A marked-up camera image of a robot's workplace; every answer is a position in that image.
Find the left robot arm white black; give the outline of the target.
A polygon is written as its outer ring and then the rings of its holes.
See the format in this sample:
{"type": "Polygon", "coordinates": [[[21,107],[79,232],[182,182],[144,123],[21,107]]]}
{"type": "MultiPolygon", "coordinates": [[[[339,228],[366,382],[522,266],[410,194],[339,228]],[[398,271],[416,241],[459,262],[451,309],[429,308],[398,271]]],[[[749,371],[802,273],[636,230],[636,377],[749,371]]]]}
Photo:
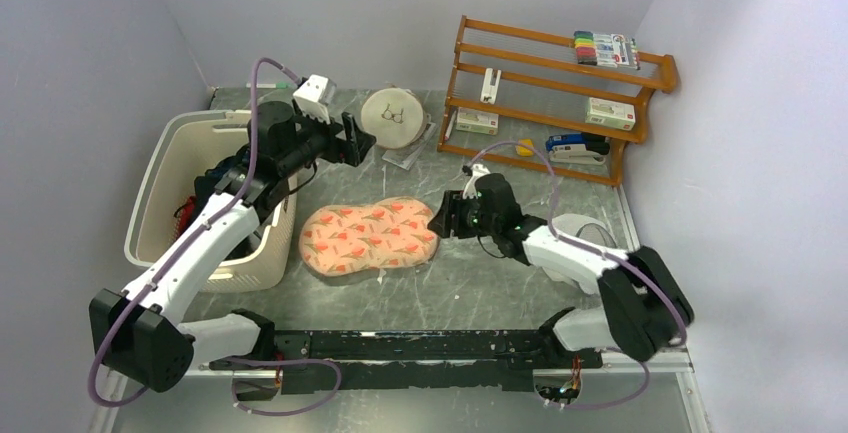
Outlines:
{"type": "Polygon", "coordinates": [[[317,160],[358,166],[375,145],[353,115],[309,115],[295,101],[254,105],[247,123],[249,158],[223,174],[193,222],[151,267],[119,292],[103,289],[88,311],[95,358],[88,393],[106,366],[165,392],[194,365],[219,360],[261,369],[277,358],[272,321],[252,312],[186,323],[185,313],[228,255],[293,188],[291,177],[317,160]]]}

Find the pink floral mesh laundry bag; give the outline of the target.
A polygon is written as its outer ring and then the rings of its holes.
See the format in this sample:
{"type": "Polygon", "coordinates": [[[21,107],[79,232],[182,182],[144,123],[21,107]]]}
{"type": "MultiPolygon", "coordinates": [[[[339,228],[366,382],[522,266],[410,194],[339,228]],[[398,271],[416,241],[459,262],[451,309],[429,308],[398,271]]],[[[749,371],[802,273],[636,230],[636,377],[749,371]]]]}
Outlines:
{"type": "Polygon", "coordinates": [[[428,229],[433,217],[428,205],[406,196],[329,205],[306,220],[298,250],[306,265],[325,277],[415,267],[437,251],[439,237],[428,229]]]}

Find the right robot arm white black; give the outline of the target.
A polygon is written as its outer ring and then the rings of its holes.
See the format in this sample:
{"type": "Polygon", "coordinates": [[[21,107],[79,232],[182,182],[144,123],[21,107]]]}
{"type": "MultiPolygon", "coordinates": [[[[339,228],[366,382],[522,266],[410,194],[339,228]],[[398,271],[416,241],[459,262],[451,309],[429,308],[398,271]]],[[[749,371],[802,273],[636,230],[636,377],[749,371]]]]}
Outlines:
{"type": "Polygon", "coordinates": [[[599,298],[554,320],[539,344],[542,359],[562,367],[578,350],[615,349],[646,362],[683,340],[694,310],[660,254],[603,247],[566,233],[550,220],[523,212],[500,173],[471,178],[447,190],[428,228],[442,239],[490,238],[501,255],[539,267],[556,282],[599,298]]]}

